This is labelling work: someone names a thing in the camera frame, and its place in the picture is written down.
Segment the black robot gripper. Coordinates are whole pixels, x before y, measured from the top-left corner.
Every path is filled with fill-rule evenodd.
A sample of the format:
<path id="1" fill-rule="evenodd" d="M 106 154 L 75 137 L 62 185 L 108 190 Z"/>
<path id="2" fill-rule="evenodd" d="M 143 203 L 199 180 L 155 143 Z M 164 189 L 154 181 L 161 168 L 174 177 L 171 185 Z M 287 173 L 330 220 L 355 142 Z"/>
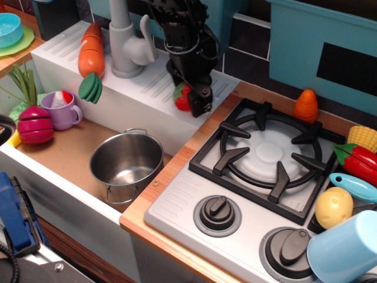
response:
<path id="1" fill-rule="evenodd" d="M 176 87 L 183 81 L 191 87 L 190 111 L 193 117 L 199 117 L 212 109 L 210 73 L 221 51 L 219 41 L 203 20 L 165 22 L 161 26 L 164 48 L 170 56 L 167 71 Z"/>

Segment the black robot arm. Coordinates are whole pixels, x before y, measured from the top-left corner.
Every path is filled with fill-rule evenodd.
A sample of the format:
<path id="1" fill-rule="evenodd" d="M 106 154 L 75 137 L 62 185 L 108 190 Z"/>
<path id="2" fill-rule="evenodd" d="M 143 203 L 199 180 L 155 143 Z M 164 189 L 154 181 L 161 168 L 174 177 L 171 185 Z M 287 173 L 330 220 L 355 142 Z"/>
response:
<path id="1" fill-rule="evenodd" d="M 147 5 L 164 32 L 164 48 L 169 53 L 167 71 L 186 106 L 175 98 L 177 108 L 198 117 L 212 109 L 210 73 L 217 65 L 220 41 L 206 25 L 207 5 L 200 1 L 148 1 Z"/>

